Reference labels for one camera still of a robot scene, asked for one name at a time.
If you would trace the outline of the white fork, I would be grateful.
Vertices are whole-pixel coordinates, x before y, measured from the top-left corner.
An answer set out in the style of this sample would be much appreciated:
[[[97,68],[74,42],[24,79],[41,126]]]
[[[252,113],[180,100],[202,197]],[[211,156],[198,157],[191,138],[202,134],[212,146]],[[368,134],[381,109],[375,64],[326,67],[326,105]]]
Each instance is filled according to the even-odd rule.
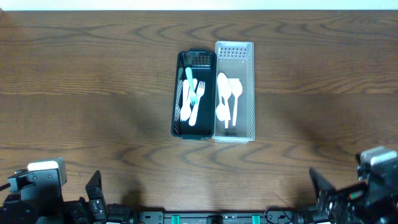
[[[198,101],[193,107],[193,110],[192,110],[192,113],[191,113],[191,116],[190,116],[190,119],[188,122],[188,124],[190,126],[194,126],[196,124],[200,100],[201,100],[201,97],[204,95],[204,93],[205,93],[205,82],[200,81],[198,83],[197,92],[196,92]]]
[[[186,121],[190,117],[190,114],[191,114],[190,105],[184,106],[182,104],[182,108],[180,110],[180,120],[181,121]]]

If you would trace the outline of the white spoon crossed under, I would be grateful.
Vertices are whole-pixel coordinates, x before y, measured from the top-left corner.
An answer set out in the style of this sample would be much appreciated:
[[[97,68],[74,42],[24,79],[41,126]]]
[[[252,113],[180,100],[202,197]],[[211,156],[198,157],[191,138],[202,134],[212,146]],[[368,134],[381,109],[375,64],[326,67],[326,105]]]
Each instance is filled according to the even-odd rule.
[[[221,94],[218,94],[218,99],[219,103],[218,106],[216,107],[216,116],[220,121],[225,120],[225,115],[224,115],[224,103]]]

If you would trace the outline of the mint green fork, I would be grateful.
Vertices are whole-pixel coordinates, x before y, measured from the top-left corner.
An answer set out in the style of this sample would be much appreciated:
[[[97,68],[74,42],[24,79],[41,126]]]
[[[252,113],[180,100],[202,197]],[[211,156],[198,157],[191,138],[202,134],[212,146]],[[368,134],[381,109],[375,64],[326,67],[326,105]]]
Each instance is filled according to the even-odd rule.
[[[190,97],[190,103],[194,106],[197,104],[197,94],[195,93],[195,88],[193,85],[193,73],[192,73],[192,68],[191,67],[186,67],[185,68],[185,74],[188,80],[189,84],[189,97]]]

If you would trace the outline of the white spoon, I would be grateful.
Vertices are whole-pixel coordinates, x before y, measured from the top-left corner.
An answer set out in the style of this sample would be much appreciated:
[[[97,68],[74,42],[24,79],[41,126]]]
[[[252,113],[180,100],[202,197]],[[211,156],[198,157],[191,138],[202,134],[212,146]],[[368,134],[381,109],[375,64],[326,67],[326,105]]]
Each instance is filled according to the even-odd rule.
[[[190,105],[189,89],[190,89],[190,86],[189,86],[188,80],[184,80],[183,81],[183,100],[184,100],[183,105],[184,106]]]
[[[233,111],[233,126],[236,126],[237,114],[238,114],[238,98],[243,92],[243,86],[241,82],[236,82],[231,86],[232,94],[234,95],[234,111]]]
[[[231,89],[228,84],[222,85],[220,88],[221,96],[224,99],[224,124],[225,128],[228,129],[229,120],[231,119],[230,110],[229,110],[229,103],[228,100],[231,96]]]

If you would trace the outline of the white spoon crossed top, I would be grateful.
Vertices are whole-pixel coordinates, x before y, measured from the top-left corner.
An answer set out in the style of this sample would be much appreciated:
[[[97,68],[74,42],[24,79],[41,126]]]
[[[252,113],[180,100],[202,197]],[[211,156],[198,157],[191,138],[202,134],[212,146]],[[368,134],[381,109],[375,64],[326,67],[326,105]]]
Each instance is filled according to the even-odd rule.
[[[228,98],[230,96],[228,79],[224,73],[220,73],[217,79],[219,94],[224,99],[224,104],[228,106]]]

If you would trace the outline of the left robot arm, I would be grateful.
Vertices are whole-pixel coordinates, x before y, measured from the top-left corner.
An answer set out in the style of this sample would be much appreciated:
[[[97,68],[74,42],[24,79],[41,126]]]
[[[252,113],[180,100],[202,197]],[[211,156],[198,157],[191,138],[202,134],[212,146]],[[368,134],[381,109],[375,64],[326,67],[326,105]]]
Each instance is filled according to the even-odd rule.
[[[98,170],[85,187],[88,201],[63,200],[58,169],[19,170],[1,186],[6,188],[1,223],[106,223],[108,217]]]

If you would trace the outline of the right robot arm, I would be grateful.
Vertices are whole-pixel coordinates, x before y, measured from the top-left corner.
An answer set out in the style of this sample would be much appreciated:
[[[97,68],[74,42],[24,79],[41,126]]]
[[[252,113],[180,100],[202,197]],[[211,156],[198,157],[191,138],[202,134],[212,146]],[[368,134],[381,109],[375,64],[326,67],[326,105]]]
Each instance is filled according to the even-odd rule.
[[[316,204],[294,214],[294,223],[397,223],[397,162],[358,166],[362,182],[336,189],[314,168]]]

